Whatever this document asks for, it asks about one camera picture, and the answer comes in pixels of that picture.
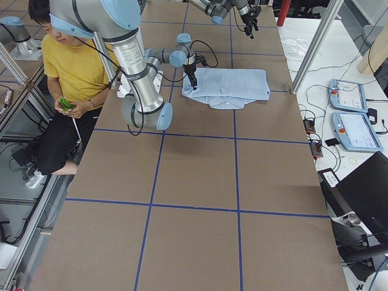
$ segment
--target black hair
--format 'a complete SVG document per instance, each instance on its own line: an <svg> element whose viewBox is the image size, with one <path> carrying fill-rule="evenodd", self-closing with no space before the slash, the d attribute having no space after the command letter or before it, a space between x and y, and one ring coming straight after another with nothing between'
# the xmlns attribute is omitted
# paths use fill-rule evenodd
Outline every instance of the black hair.
<svg viewBox="0 0 388 291"><path fill-rule="evenodd" d="M28 13L39 24L51 23L49 0L29 0Z"/></svg>

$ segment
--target green object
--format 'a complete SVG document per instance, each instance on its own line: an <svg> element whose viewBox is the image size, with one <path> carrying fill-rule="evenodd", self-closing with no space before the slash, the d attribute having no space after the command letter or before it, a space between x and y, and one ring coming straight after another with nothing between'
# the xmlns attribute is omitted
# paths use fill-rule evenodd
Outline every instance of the green object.
<svg viewBox="0 0 388 291"><path fill-rule="evenodd" d="M61 98L59 101L64 106L63 111L66 111L68 109L73 109L73 106L65 98Z"/></svg>

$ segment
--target blue cable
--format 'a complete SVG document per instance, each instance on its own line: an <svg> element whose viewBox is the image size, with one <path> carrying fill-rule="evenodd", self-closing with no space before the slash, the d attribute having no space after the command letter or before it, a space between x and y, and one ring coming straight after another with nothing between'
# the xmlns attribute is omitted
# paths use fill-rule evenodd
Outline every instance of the blue cable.
<svg viewBox="0 0 388 291"><path fill-rule="evenodd" d="M370 283L370 286L369 286L369 291L372 290L372 287L373 287L373 284L375 283L375 280L376 280L376 277L377 277L377 274L378 272L381 271L381 268L383 268L383 265L388 263L388 257L380 264L380 266L378 266L377 270L376 270L376 273L375 273L375 276L373 277L373 280L372 282Z"/></svg>

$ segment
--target yellow t-shirt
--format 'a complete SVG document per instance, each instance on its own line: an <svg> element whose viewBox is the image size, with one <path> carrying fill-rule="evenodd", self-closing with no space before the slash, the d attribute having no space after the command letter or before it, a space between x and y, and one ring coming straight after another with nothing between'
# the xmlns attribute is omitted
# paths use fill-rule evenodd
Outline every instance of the yellow t-shirt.
<svg viewBox="0 0 388 291"><path fill-rule="evenodd" d="M91 39L86 43L94 46ZM46 35L42 41L42 54L44 73L59 78L62 94L68 101L88 100L108 86L99 53L87 45L61 44ZM113 53L110 58L118 64Z"/></svg>

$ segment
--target red cylinder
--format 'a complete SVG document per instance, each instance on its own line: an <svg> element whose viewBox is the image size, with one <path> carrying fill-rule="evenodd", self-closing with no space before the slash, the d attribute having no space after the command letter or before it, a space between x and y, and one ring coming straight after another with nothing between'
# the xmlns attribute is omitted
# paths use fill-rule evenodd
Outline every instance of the red cylinder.
<svg viewBox="0 0 388 291"><path fill-rule="evenodd" d="M291 0L283 0L283 3L281 4L280 14L278 17L278 26L283 26L284 20L290 8L290 4Z"/></svg>

